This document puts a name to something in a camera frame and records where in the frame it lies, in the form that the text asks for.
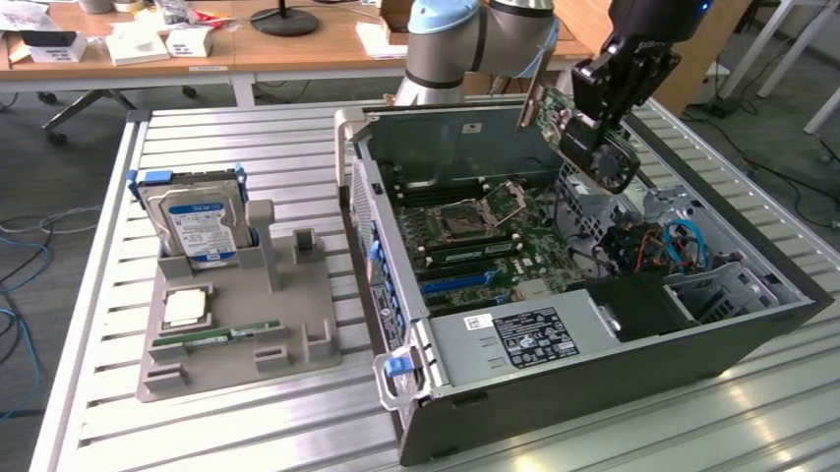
white table leg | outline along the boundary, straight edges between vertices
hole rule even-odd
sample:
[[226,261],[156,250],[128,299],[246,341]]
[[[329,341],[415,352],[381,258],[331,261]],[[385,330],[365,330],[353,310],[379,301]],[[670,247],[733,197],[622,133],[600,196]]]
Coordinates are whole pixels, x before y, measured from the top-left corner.
[[782,77],[785,77],[785,74],[787,73],[790,66],[793,66],[793,63],[797,61],[801,55],[801,52],[813,41],[813,38],[818,34],[818,31],[822,28],[822,25],[825,25],[825,22],[833,15],[837,5],[840,5],[840,0],[831,0],[830,2],[827,2],[822,11],[813,18],[813,21],[801,32],[799,39],[797,39],[797,42],[790,48],[790,51],[787,51],[787,55],[785,56],[785,59],[782,59],[782,62],[775,67],[775,70],[773,71],[770,78],[763,83],[763,86],[761,86],[761,90],[758,91],[758,96],[761,98],[766,98],[766,96],[771,93],[773,88],[778,84],[778,81],[782,79]]
[[236,96],[236,106],[238,108],[253,108],[257,106],[253,100],[252,85],[256,82],[253,74],[232,74],[230,86]]
[[731,72],[731,74],[729,75],[729,78],[726,79],[723,83],[723,87],[720,88],[720,91],[718,92],[718,95],[720,96],[720,98],[726,98],[731,95],[731,92],[737,88],[737,84],[739,84],[741,79],[749,72],[749,68],[751,67],[751,65],[755,62],[755,59],[758,58],[758,54],[761,54],[761,51],[766,47],[767,42],[770,42],[770,37],[773,36],[778,27],[781,26],[782,21],[790,14],[793,7],[794,7],[794,0],[782,0],[782,4],[775,9],[775,13],[773,14],[773,17],[770,18],[770,21],[766,23],[766,26],[761,30],[761,33],[758,34],[758,37],[751,43],[751,46],[749,46],[749,50],[746,51],[743,58],[739,60],[739,63],[737,64],[734,71]]
[[822,123],[825,123],[825,120],[827,119],[830,114],[834,111],[837,111],[837,108],[840,108],[840,88],[837,89],[834,94],[830,96],[830,98],[827,98],[827,101],[825,102],[819,110],[815,112],[815,115],[813,115],[813,118],[810,119],[806,126],[803,127],[803,131],[809,135],[815,133],[819,126],[822,126]]

power supply label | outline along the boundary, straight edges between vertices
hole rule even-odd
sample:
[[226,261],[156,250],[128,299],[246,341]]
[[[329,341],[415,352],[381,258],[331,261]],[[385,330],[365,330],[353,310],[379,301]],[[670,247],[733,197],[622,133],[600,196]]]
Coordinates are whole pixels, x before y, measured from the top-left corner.
[[579,354],[554,308],[496,318],[493,325],[516,369]]

cardboard box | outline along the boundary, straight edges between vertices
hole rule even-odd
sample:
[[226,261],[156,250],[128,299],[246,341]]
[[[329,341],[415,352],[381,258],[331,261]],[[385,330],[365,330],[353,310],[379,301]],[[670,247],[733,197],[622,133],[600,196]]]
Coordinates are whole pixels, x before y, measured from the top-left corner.
[[172,29],[166,49],[173,57],[206,57],[212,47],[209,28]]
[[166,46],[153,31],[133,38],[121,34],[112,34],[105,36],[105,45],[114,66],[169,59]]
[[75,31],[21,31],[34,62],[78,62],[87,39]]
[[379,22],[384,37],[392,46],[408,44],[408,17],[413,3],[413,0],[381,0]]

blue pcie slot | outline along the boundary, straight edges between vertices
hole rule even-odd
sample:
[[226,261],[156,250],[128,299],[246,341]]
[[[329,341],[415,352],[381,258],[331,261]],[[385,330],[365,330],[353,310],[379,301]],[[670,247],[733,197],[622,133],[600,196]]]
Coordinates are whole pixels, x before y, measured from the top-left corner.
[[429,293],[444,292],[447,290],[457,290],[460,288],[473,287],[476,285],[487,286],[492,283],[496,276],[496,270],[489,270],[480,275],[455,278],[453,280],[443,280],[431,282],[421,286],[419,291],[427,295]]

white box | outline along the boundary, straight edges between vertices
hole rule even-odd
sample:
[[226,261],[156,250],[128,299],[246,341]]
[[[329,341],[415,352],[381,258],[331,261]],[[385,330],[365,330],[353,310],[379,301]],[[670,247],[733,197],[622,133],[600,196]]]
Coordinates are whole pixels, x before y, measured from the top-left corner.
[[729,69],[716,62],[708,66],[703,82],[696,87],[696,92],[691,98],[690,105],[703,105],[714,101],[718,90],[723,87],[723,82],[729,78]]
[[87,48],[87,38],[79,32],[69,46],[29,46],[34,62],[78,62]]
[[166,49],[174,57],[206,57],[212,47],[209,28],[172,29]]
[[122,35],[112,34],[105,36],[105,45],[114,66],[169,59],[166,46],[154,32],[145,34],[141,39],[128,39]]

